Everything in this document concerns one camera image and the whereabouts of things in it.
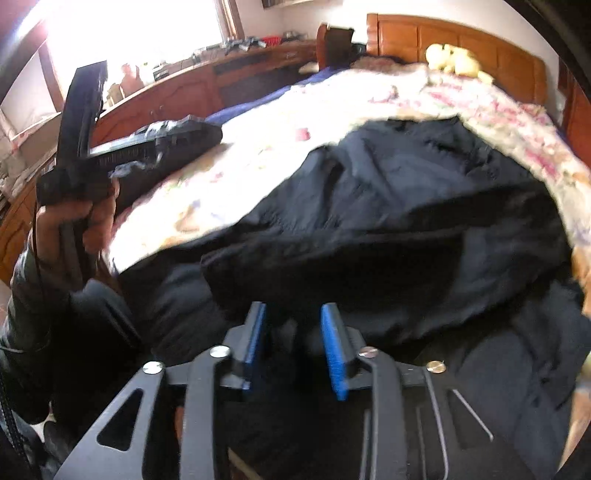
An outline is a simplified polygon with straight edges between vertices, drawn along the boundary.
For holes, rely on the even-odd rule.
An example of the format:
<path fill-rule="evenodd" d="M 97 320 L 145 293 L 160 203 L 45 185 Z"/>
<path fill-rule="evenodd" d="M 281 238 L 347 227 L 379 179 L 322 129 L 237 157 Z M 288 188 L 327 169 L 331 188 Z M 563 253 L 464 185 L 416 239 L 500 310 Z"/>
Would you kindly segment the left forearm dark sleeve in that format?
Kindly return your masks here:
<path fill-rule="evenodd" d="M 90 280 L 79 291 L 56 268 L 19 256 L 1 330 L 13 411 L 44 426 L 56 469 L 137 371 L 145 351 L 123 298 Z"/>

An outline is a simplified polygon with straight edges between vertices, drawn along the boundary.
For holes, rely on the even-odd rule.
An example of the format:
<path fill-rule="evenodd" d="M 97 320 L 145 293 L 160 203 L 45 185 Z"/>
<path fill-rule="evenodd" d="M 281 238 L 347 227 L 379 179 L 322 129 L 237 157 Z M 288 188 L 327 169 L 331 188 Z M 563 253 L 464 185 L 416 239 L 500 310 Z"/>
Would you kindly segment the left hand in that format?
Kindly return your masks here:
<path fill-rule="evenodd" d="M 74 291 L 95 274 L 98 255 L 111 241 L 118 195 L 119 183 L 112 179 L 99 200 L 65 200 L 36 214 L 33 252 Z"/>

